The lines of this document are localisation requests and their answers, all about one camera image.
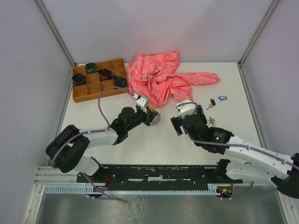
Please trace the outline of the large keyring with yellow grip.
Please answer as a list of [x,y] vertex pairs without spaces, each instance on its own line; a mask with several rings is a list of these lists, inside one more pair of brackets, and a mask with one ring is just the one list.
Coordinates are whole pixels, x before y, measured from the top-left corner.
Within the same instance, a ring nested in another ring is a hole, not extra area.
[[160,122],[161,114],[152,107],[149,108],[149,111],[151,113],[150,126],[157,126]]

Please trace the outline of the yellow tag with silver keys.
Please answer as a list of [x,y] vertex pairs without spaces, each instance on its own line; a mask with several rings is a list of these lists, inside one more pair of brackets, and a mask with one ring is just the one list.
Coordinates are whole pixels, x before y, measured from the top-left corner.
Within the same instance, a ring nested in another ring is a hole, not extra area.
[[209,125],[210,127],[213,127],[213,119],[215,119],[215,118],[209,117],[208,125]]

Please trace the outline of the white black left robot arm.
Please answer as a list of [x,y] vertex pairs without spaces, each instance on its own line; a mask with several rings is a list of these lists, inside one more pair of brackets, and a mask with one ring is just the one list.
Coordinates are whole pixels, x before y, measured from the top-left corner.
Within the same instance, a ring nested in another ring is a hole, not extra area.
[[84,156],[85,151],[102,145],[118,145],[128,137],[129,131],[142,123],[151,126],[158,116],[159,113],[149,107],[124,107],[107,130],[80,130],[69,125],[47,146],[46,154],[51,159],[51,166],[62,173],[74,170],[99,182],[103,170],[95,159]]

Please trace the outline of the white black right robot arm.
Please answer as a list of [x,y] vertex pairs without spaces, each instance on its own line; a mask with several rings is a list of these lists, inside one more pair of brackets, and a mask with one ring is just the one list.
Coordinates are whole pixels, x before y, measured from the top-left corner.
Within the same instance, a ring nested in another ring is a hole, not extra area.
[[246,165],[220,160],[214,171],[219,182],[231,180],[252,181],[276,186],[289,197],[299,197],[299,155],[285,155],[258,147],[230,131],[209,127],[203,109],[190,100],[176,104],[180,116],[171,118],[177,135],[186,133],[198,147],[213,153],[247,162]]

